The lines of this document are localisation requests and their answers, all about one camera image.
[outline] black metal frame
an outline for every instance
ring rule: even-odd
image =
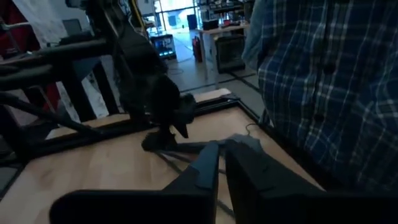
[[[289,141],[287,139],[283,138],[282,135],[277,133],[272,128],[268,128],[262,124],[258,124],[257,121],[259,120],[259,117],[255,114],[255,112],[248,108],[239,98],[235,97],[234,95],[225,95],[219,98],[197,103],[195,116],[210,114],[235,107],[241,109],[249,118],[257,123],[257,125],[268,136],[270,136],[285,152],[287,152],[298,164],[300,164],[303,169],[306,170],[325,190],[342,188],[342,185],[337,180],[335,180],[329,173],[325,172],[321,167],[314,163],[305,151],[293,147],[292,144],[289,144]],[[31,161],[32,159],[48,156],[66,150],[71,150],[89,144],[94,144],[107,139],[117,138],[119,136],[127,134],[145,131],[154,127],[155,126],[152,124],[135,123],[133,120],[125,120],[97,128],[97,130],[101,133],[100,136],[94,136],[84,133],[74,133],[59,138],[48,139],[44,142],[30,144],[28,146],[22,144],[22,147],[25,147],[25,149],[18,149],[18,156],[21,159],[22,165],[19,168],[18,172],[15,174],[15,176],[12,178],[8,186],[3,190],[3,192],[1,192],[0,196],[5,195],[5,193],[11,187],[12,183],[22,172],[25,165],[29,163],[29,161]],[[4,139],[6,141],[7,138],[9,138],[9,136],[5,135]]]

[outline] wooden tabletop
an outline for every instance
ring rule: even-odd
[[[197,96],[197,99],[215,98],[224,93],[228,91],[205,93]],[[195,118],[188,125],[190,138],[184,139],[179,135],[176,138],[177,142],[221,140],[235,133],[247,134],[245,127],[252,122],[241,109],[231,108]],[[263,149],[270,156],[321,188],[268,135],[257,126],[250,126],[249,129],[251,136],[260,139]],[[48,212],[53,201],[78,189],[163,189],[177,174],[162,159],[142,150],[141,142],[150,131],[121,136],[31,161],[0,202],[0,223],[48,224]],[[187,167],[183,162],[174,162],[181,169]],[[224,168],[224,161],[220,161],[220,168]],[[226,177],[220,175],[219,178],[218,198],[232,208]],[[216,223],[234,223],[234,220],[218,209]]]
[[[249,28],[250,24],[241,24],[240,26],[228,26],[225,28],[216,28],[216,29],[211,29],[211,30],[203,30],[203,29],[197,29],[198,32],[202,32],[204,34],[218,34],[221,32],[229,32],[232,30],[238,30],[238,29],[246,29]]]

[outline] shirt button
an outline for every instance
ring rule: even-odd
[[[321,122],[323,122],[323,120],[325,120],[325,117],[321,114],[316,114],[316,115],[314,115],[313,120],[315,122],[321,123]]]
[[[323,73],[325,75],[331,75],[335,72],[335,70],[336,70],[335,64],[330,63],[330,64],[323,66]]]

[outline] plaid shirt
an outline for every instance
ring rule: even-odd
[[[397,189],[397,1],[265,1],[264,122],[347,186]]]

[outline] concrete floor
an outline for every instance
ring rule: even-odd
[[[234,77],[228,74],[219,74],[212,70],[212,64],[208,63],[208,79],[205,78],[204,66],[202,63],[196,63],[192,52],[192,37],[193,34],[179,33],[174,34],[175,37],[175,47],[177,51],[177,60],[167,62],[169,64],[169,77],[173,80],[180,91],[189,92],[193,94],[203,93],[211,90],[215,90],[215,81],[219,82],[231,80],[220,84],[220,88],[227,88],[235,93],[242,101],[247,104],[255,113],[258,115],[262,114],[264,109],[261,96],[258,92],[254,91],[252,88],[245,85],[243,82],[238,80],[233,80]],[[113,72],[112,62],[105,60],[104,69],[109,75]],[[252,76],[245,78],[248,82],[255,86],[258,86],[257,75],[250,70],[242,70],[235,72],[236,75],[243,77],[252,74]],[[114,93],[117,95],[116,86],[112,85],[114,88]],[[94,107],[96,114],[106,114],[106,108],[104,108],[103,103],[95,105],[91,102]],[[7,147],[0,138],[0,150]],[[0,189],[4,188],[12,176],[15,174],[16,169],[10,167],[0,168]]]

